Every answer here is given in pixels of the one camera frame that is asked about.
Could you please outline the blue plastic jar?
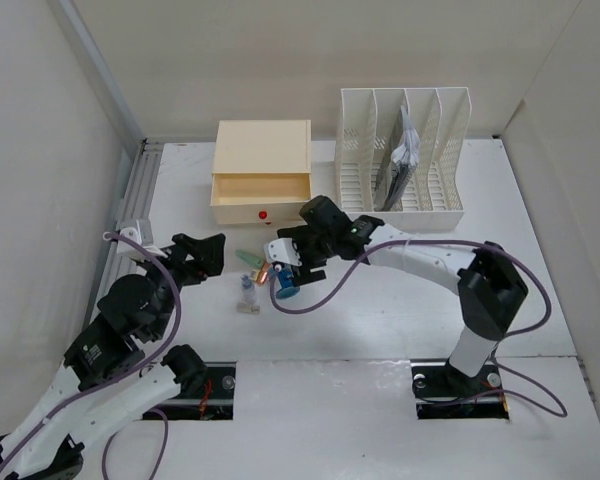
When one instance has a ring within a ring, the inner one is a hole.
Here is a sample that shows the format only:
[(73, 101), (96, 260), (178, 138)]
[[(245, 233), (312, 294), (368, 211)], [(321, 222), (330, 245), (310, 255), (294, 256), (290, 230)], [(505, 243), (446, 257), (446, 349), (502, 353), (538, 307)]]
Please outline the blue plastic jar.
[(293, 283), (294, 277), (290, 267), (276, 266), (273, 269), (274, 298), (276, 300), (286, 300), (300, 291), (300, 288)]

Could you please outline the small blue cap bottle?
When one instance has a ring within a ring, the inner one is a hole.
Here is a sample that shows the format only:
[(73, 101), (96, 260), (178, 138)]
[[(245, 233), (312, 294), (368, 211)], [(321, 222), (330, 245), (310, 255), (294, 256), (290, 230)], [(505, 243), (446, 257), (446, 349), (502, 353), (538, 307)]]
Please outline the small blue cap bottle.
[(251, 277), (247, 274), (241, 276), (241, 292), (242, 302), (245, 305), (253, 306), (257, 304), (256, 287)]

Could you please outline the grey setup guide booklet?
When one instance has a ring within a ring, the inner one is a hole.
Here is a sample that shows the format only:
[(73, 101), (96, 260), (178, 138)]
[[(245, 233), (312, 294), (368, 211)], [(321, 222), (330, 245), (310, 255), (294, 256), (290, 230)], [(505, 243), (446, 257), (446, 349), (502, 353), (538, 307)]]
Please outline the grey setup guide booklet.
[(397, 208), (407, 184), (420, 163), (420, 137), (408, 107), (401, 106), (391, 130), (376, 176), (374, 210)]

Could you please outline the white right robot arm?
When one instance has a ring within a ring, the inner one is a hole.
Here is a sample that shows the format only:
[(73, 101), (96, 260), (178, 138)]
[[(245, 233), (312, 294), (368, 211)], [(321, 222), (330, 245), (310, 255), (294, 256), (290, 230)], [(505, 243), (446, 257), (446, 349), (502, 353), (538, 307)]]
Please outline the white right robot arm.
[(297, 287), (325, 279), (327, 261), (338, 257), (399, 270), (445, 288), (459, 299), (464, 327), (443, 381), (457, 394), (478, 384), (480, 370), (528, 295), (507, 252), (492, 242), (418, 240), (377, 217), (352, 219), (324, 195), (306, 203), (300, 216), (303, 225), (278, 230), (265, 245), (270, 263), (289, 268)]

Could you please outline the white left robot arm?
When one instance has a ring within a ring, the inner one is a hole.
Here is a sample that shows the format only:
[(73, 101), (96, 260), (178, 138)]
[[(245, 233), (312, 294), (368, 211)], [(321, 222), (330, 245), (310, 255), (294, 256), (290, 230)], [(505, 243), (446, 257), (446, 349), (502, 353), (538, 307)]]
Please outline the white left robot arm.
[(0, 436), (0, 478), (73, 479), (97, 440), (162, 401), (203, 387), (206, 364), (191, 346), (173, 340), (182, 320), (181, 291), (222, 273), (225, 235), (176, 234), (162, 249), (121, 232), (103, 238), (145, 272), (114, 282), (48, 390), (18, 427)]

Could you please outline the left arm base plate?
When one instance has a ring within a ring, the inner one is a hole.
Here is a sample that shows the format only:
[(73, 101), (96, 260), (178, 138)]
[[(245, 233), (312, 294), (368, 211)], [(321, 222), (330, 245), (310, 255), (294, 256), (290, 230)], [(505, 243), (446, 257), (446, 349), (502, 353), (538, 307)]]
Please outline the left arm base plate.
[(209, 363), (203, 384), (155, 406), (170, 421), (225, 421), (234, 414), (235, 363)]

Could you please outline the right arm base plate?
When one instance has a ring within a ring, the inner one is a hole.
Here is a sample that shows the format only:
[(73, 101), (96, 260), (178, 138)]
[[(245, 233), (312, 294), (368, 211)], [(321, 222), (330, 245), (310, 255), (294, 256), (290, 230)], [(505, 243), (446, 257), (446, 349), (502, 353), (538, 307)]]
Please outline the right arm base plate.
[(444, 360), (414, 361), (411, 374), (419, 420), (509, 419), (500, 372), (490, 362), (472, 378)]

